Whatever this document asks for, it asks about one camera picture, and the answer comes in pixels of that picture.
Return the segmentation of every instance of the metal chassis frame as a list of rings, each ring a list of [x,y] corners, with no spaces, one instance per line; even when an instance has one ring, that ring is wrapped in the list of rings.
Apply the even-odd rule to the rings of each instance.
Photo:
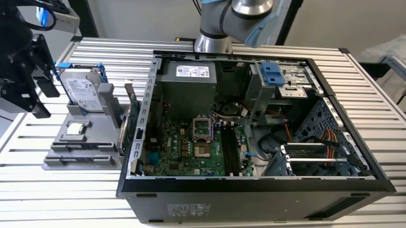
[[[147,83],[147,90],[145,99],[142,102],[141,107],[141,116],[139,116],[139,124],[143,123],[143,119],[146,120],[149,117],[150,112],[150,105],[149,102],[151,101],[151,95],[147,95],[153,92],[153,85],[155,82],[155,75],[159,70],[162,59],[171,59],[171,60],[187,60],[190,53],[182,53],[182,52],[166,52],[166,51],[155,51],[154,52],[155,57],[153,58],[153,67],[150,69],[149,74],[149,83]],[[230,58],[233,61],[245,60],[245,61],[258,61],[261,60],[299,60],[305,61],[313,70],[313,73],[315,74],[318,81],[321,83],[321,86],[325,90],[325,96],[330,99],[334,108],[338,111],[339,117],[345,123],[345,129],[348,132],[350,132],[353,139],[364,153],[365,159],[370,164],[370,167],[373,171],[376,172],[377,180],[326,180],[321,178],[303,178],[301,177],[291,178],[290,177],[282,177],[281,179],[278,177],[270,177],[270,178],[261,178],[261,179],[253,179],[247,180],[245,178],[230,179],[213,179],[213,178],[177,178],[169,177],[169,178],[159,178],[159,179],[145,179],[143,177],[136,177],[130,174],[131,169],[131,163],[135,159],[141,157],[141,145],[142,141],[145,140],[145,130],[146,128],[143,125],[138,126],[138,131],[142,130],[143,137],[141,139],[135,139],[131,153],[127,153],[124,158],[124,165],[122,169],[120,179],[119,179],[119,186],[118,186],[118,197],[130,197],[134,194],[153,194],[157,195],[158,192],[166,192],[166,193],[175,193],[175,192],[290,192],[293,189],[295,189],[295,192],[314,192],[314,191],[346,191],[352,193],[352,196],[354,197],[360,196],[360,194],[364,194],[364,196],[369,196],[369,192],[381,192],[382,194],[380,196],[376,196],[370,199],[365,199],[361,202],[356,203],[350,207],[346,207],[346,209],[337,212],[329,219],[337,219],[341,216],[344,216],[346,213],[349,213],[349,210],[356,210],[357,208],[361,208],[374,202],[376,200],[384,198],[385,196],[390,195],[393,192],[396,192],[394,186],[392,182],[389,181],[389,178],[386,174],[384,173],[381,166],[378,165],[378,162],[369,151],[369,148],[362,140],[362,137],[360,136],[358,131],[356,130],[356,127],[352,123],[352,120],[342,108],[342,106],[338,103],[335,93],[333,91],[333,88],[330,87],[317,65],[313,59],[301,59],[301,58],[289,58],[289,57],[261,57],[261,56],[245,56],[245,55],[219,55],[219,54],[194,54],[195,59],[213,61],[214,58],[218,58],[218,61],[230,61]]]

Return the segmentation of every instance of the blue latch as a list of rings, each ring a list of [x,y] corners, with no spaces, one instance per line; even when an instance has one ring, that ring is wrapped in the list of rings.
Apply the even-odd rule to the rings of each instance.
[[[103,82],[103,83],[108,83],[104,65],[103,65],[102,63],[99,63],[99,64],[98,64],[98,68],[99,68],[100,74],[102,74],[102,82]]]
[[[261,63],[261,73],[266,78],[266,84],[269,86],[283,86],[285,85],[285,78],[281,73],[281,68],[278,63]]]
[[[58,68],[70,69],[72,67],[72,63],[59,63]]]

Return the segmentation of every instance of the aluminum extrusion table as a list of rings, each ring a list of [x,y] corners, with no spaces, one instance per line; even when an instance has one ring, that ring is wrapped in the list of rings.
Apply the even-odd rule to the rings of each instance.
[[[126,41],[83,38],[71,42],[58,62],[106,65],[114,94],[128,103],[126,81],[142,99],[153,50],[193,51],[191,42]],[[397,193],[337,221],[307,223],[163,224],[163,227],[406,227],[406,116],[350,54],[334,48],[234,44],[245,55],[313,58],[341,104],[393,180]],[[59,98],[40,96],[52,116],[19,114],[0,140],[0,227],[134,227],[142,225],[126,202],[115,198],[120,171],[43,171],[42,163],[68,112]]]

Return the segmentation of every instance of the sticker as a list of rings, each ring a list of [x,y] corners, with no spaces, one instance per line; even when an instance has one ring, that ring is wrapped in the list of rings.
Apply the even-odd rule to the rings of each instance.
[[[247,114],[249,114],[249,110],[245,108],[243,111],[241,112],[241,115],[242,115],[243,117],[246,117]]]
[[[167,212],[173,217],[209,216],[210,203],[169,203]]]
[[[94,84],[87,79],[68,78],[70,92],[78,102],[78,105],[87,111],[103,111]]]
[[[207,66],[178,66],[177,77],[210,77]]]

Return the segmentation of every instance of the yellow wire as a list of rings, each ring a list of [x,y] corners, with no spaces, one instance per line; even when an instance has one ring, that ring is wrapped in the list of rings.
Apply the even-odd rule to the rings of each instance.
[[[287,140],[291,143],[293,142],[293,138],[291,138],[291,133],[290,133],[290,129],[287,128],[286,122],[285,122],[285,129],[286,129],[286,134],[287,134]]]

